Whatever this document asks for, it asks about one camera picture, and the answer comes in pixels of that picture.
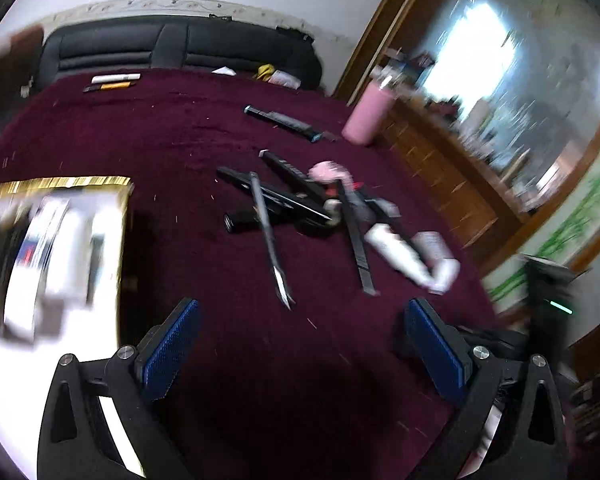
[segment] blue gripper pad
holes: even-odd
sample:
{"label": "blue gripper pad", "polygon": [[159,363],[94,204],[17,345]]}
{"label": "blue gripper pad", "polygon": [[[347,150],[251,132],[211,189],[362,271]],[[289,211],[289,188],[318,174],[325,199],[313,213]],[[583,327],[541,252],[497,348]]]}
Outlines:
{"label": "blue gripper pad", "polygon": [[199,327],[198,302],[185,298],[162,325],[154,327],[142,340],[136,374],[145,401],[153,402],[167,394]]}
{"label": "blue gripper pad", "polygon": [[408,303],[404,313],[404,328],[440,397],[456,406],[462,405],[466,397],[465,385],[471,375],[471,361],[465,355],[462,362],[446,340],[446,329],[455,329],[444,325],[425,300],[411,300]]}

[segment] burgundy blanket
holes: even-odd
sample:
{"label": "burgundy blanket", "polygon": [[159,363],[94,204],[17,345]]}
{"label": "burgundy blanket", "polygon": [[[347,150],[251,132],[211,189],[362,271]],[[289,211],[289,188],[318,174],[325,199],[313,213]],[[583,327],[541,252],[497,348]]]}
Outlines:
{"label": "burgundy blanket", "polygon": [[[310,144],[242,113],[251,104],[339,132],[349,109],[314,92],[167,70],[143,73],[133,88],[83,94],[89,82],[56,83],[7,127],[0,182],[132,178],[125,258],[138,293],[122,296],[122,342],[137,343],[183,296],[203,309],[201,335],[157,406],[192,471],[207,479],[405,478],[451,408],[419,363],[391,353],[396,315],[424,296],[448,323],[495,320],[475,267],[422,182],[387,150]],[[280,226],[278,249],[297,301],[289,312],[274,293],[262,234],[230,235],[222,225],[223,213],[251,199],[214,174],[217,166],[256,170],[282,186],[258,158],[264,148],[304,171],[336,160],[396,203],[410,234],[442,233],[462,264],[451,290],[424,293],[368,248],[380,292],[370,298],[344,232],[320,240]]]}

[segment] silver bolt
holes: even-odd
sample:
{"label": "silver bolt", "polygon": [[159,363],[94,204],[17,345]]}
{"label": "silver bolt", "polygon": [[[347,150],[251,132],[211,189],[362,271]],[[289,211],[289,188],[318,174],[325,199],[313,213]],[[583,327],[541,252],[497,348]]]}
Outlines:
{"label": "silver bolt", "polygon": [[531,362],[535,364],[537,367],[542,368],[546,364],[546,359],[541,355],[534,355],[531,358]]}
{"label": "silver bolt", "polygon": [[129,359],[134,354],[134,348],[129,345],[123,346],[118,350],[118,357],[120,359]]}
{"label": "silver bolt", "polygon": [[474,346],[474,355],[478,359],[486,359],[491,354],[489,352],[489,349],[485,346]]}

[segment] pink bottle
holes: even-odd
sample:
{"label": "pink bottle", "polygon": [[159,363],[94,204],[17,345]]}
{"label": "pink bottle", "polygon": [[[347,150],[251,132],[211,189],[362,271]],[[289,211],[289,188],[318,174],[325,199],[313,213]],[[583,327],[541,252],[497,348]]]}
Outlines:
{"label": "pink bottle", "polygon": [[372,80],[342,129],[342,136],[352,144],[366,146],[374,140],[384,116],[394,105],[398,95],[385,85]]}

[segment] black leather headboard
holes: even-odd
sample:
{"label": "black leather headboard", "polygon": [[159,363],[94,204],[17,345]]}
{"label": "black leather headboard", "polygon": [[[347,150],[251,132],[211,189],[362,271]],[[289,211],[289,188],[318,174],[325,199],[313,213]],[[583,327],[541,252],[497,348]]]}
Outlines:
{"label": "black leather headboard", "polygon": [[322,78],[311,42],[273,28],[199,16],[114,18],[54,31],[43,47],[34,90],[81,72],[227,66],[255,73],[266,63],[297,77],[303,89],[318,88]]}

